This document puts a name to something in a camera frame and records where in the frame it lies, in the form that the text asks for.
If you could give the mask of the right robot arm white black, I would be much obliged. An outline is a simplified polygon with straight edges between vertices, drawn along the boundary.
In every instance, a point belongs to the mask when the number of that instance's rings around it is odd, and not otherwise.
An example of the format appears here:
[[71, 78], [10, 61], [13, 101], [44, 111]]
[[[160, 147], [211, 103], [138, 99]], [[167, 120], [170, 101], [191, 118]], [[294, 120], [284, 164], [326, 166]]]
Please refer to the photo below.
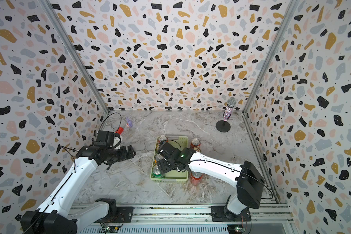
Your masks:
[[250, 208], [260, 207], [265, 181], [251, 162], [232, 164], [208, 157], [191, 148], [179, 150], [167, 142], [158, 148], [157, 153], [163, 157], [157, 162], [162, 175], [171, 170], [197, 172], [235, 187], [237, 194], [229, 196], [223, 211], [228, 220], [235, 221], [246, 215]]

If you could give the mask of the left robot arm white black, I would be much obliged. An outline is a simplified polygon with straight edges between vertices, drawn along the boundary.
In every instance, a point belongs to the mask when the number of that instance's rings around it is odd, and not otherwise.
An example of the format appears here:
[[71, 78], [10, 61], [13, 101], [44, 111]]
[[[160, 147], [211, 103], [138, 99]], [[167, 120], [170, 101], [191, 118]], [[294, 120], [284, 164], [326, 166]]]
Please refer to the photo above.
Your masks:
[[133, 146], [119, 149], [101, 146], [84, 146], [76, 155], [75, 164], [67, 172], [51, 195], [35, 210], [27, 211], [20, 220], [25, 234], [77, 234], [98, 220], [112, 220], [118, 216], [114, 199], [98, 199], [82, 211], [71, 214], [70, 209], [77, 195], [91, 174], [101, 164], [132, 159]]

